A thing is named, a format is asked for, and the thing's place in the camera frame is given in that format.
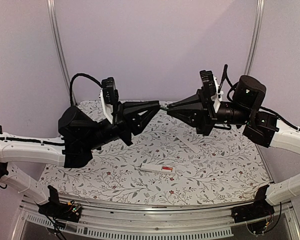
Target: vent grille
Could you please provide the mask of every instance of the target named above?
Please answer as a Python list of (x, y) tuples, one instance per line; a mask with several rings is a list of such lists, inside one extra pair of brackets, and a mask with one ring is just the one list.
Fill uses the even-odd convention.
[[(27, 221), (47, 228), (54, 228), (52, 223), (44, 216), (28, 213)], [(65, 230), (66, 233), (100, 240), (214, 240), (232, 237), (230, 227), (210, 231), (193, 233), (126, 233), (117, 231), (99, 230), (93, 227), (77, 226), (76, 232)]]

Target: white arm segment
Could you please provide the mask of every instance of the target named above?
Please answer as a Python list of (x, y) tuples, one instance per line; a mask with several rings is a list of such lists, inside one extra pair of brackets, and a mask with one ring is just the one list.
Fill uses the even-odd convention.
[(277, 120), (276, 127), (279, 128), (279, 131), (274, 134), (270, 147), (300, 154), (300, 131), (289, 127), (282, 120)]
[[(281, 120), (277, 121), (276, 127), (279, 128), (279, 132), (274, 134), (270, 147), (300, 154), (300, 131), (289, 127)], [(273, 206), (298, 195), (300, 195), (300, 173), (277, 184), (270, 184), (265, 200)]]
[(49, 201), (50, 191), (46, 185), (34, 180), (13, 162), (8, 163), (7, 171), (9, 174), (2, 176), (0, 183), (7, 184), (17, 190), (19, 194), (27, 195), (39, 205), (46, 204)]
[(223, 91), (220, 92), (220, 97), (218, 96), (218, 90), (219, 90), (219, 85), (217, 83), (217, 78), (213, 75), (213, 80), (214, 80), (214, 85), (215, 85), (215, 90), (216, 93), (215, 95), (213, 95), (211, 97), (212, 101), (213, 101), (213, 108), (214, 108), (214, 112), (217, 113), (219, 110), (219, 107), (221, 105), (222, 102), (222, 95), (224, 94)]
[[(56, 138), (34, 138), (15, 136), (7, 132), (0, 135), (0, 138), (36, 139), (63, 144), (60, 137)], [(65, 146), (41, 144), (36, 142), (22, 142), (14, 140), (0, 140), (0, 163), (8, 162), (32, 162), (52, 164), (59, 167), (65, 165)]]
[(114, 111), (114, 107), (110, 104), (106, 104), (104, 99), (104, 92), (102, 91), (102, 89), (100, 92), (100, 99), (101, 99), (103, 114), (105, 115), (106, 119), (108, 119), (110, 123), (113, 123), (114, 116), (112, 115), (112, 113)]

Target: table surface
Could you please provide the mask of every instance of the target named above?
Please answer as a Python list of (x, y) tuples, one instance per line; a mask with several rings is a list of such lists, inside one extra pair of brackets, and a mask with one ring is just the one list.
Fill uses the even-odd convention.
[[(83, 101), (78, 107), (95, 121), (104, 118), (100, 101)], [(132, 204), (249, 201), (270, 179), (255, 144), (241, 132), (233, 127), (202, 136), (161, 110), (142, 134), (132, 138), (133, 145), (113, 141), (93, 151), (93, 159), (82, 168), (47, 164), (40, 181), (61, 193)], [(172, 166), (175, 175), (140, 171), (142, 163)]]

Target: white rectangular object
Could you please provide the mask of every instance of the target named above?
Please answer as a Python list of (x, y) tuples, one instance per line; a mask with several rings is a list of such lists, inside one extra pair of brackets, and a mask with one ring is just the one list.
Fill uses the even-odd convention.
[(169, 174), (175, 175), (175, 168), (167, 165), (154, 165), (148, 163), (142, 163), (140, 167), (141, 171), (159, 173), (159, 174)]

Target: metal rail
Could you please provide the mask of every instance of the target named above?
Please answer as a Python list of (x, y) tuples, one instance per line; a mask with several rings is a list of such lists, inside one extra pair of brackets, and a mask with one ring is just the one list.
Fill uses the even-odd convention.
[[(73, 196), (62, 195), (63, 201)], [(82, 201), (82, 215), (79, 223), (67, 222), (64, 232), (97, 239), (142, 240), (195, 240), (220, 239), (232, 236), (231, 227), (245, 225), (235, 223), (231, 217), (232, 206), (202, 208), (202, 206), (158, 208), (155, 205), (125, 204), (120, 202)], [(38, 214), (38, 206), (24, 197), (20, 205), (21, 215), (16, 229), (23, 228), (25, 221), (52, 228), (45, 216)], [(300, 229), (290, 202), (282, 204), (282, 214), (289, 219), (289, 230), (293, 240), (300, 240)], [(19, 240), (16, 232), (13, 240)]]
[[(56, 49), (56, 52), (58, 55), (58, 60), (60, 63), (63, 80), (64, 80), (64, 83), (66, 86), (66, 90), (67, 90), (68, 94), (70, 95), (70, 77), (69, 77), (67, 63), (66, 63), (64, 51), (62, 48), (60, 33), (59, 33), (55, 1), (47, 0), (47, 6), (48, 6), (48, 12), (49, 12), (49, 18), (50, 18), (50, 23), (51, 23), (51, 30), (52, 30), (52, 35), (53, 35), (53, 39), (54, 39), (55, 49)], [(77, 104), (74, 94), (72, 94), (72, 97), (73, 97), (74, 104)]]
[(250, 45), (250, 49), (249, 49), (249, 55), (248, 55), (248, 59), (246, 61), (245, 69), (244, 69), (245, 75), (250, 74), (251, 68), (253, 65), (253, 61), (255, 58), (258, 39), (259, 39), (259, 35), (260, 35), (260, 30), (261, 30), (262, 17), (264, 15), (264, 6), (265, 6), (265, 1), (258, 0), (257, 5), (256, 5), (254, 28), (253, 28), (251, 45)]

